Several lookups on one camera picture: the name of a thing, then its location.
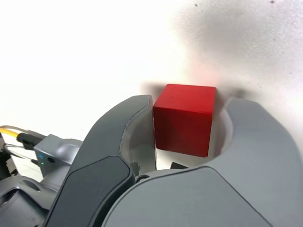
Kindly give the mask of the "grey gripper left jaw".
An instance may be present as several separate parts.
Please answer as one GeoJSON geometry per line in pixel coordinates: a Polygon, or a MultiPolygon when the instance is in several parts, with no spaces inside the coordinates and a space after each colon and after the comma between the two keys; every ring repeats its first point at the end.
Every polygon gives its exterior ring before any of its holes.
{"type": "Polygon", "coordinates": [[[130,97],[93,125],[49,211],[47,227],[99,227],[136,177],[156,170],[150,95],[130,97]]]}

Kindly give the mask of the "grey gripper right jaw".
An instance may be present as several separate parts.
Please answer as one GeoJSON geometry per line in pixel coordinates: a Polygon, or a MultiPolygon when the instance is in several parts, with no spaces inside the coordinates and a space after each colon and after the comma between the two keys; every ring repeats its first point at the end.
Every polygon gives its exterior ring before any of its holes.
{"type": "Polygon", "coordinates": [[[302,226],[303,162],[295,141],[256,102],[235,98],[225,110],[232,137],[221,155],[134,185],[103,226],[302,226]]]}

